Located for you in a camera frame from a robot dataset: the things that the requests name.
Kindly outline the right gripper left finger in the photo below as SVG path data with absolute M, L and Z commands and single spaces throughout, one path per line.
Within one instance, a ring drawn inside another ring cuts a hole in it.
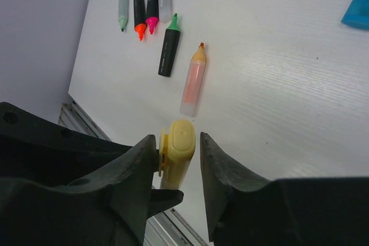
M 61 137 L 63 127 L 1 103 L 1 244 L 111 245 L 113 217 L 102 196 L 62 191 L 74 177 L 96 169 L 80 162 L 87 148 Z

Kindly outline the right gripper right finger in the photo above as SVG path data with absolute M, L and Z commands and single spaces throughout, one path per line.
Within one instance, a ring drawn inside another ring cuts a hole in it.
M 368 178 L 268 180 L 200 135 L 209 240 L 214 245 L 367 245 Z

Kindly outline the yellow clear highlighter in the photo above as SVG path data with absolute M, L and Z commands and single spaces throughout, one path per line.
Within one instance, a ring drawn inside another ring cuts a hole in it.
M 158 170 L 161 189 L 180 189 L 194 155 L 195 145 L 195 129 L 188 120 L 180 119 L 172 122 L 168 132 L 162 129 Z

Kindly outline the peach clear highlighter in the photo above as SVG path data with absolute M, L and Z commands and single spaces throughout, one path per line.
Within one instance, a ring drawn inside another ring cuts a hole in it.
M 206 55 L 205 45 L 200 43 L 196 53 L 193 55 L 186 82 L 183 90 L 182 101 L 180 104 L 180 113 L 193 117 L 197 107 L 197 101 L 202 86 L 202 79 L 205 74 Z

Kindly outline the green cap black highlighter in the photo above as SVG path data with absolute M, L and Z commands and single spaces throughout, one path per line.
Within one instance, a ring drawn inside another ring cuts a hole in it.
M 170 77 L 176 52 L 180 39 L 180 29 L 178 26 L 178 14 L 175 13 L 168 28 L 165 30 L 163 47 L 161 51 L 158 75 Z

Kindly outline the pink black highlighter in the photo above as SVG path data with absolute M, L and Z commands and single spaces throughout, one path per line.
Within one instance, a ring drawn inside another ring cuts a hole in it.
M 149 33 L 155 32 L 156 25 L 159 22 L 159 0 L 147 0 L 146 6 L 146 24 L 149 27 Z

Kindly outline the orange black highlighter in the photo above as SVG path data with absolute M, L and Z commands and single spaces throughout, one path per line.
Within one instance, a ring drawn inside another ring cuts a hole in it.
M 144 0 L 133 0 L 133 8 L 134 30 L 138 34 L 139 40 L 143 41 L 147 26 Z

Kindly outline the mint green clear highlighter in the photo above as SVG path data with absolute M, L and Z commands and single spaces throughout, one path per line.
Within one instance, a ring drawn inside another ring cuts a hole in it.
M 121 31 L 126 29 L 129 19 L 129 0 L 118 0 L 118 23 Z

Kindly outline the blue cap black highlighter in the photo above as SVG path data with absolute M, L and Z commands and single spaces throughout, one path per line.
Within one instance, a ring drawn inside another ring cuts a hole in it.
M 352 0 L 341 23 L 367 31 L 369 29 L 369 0 Z

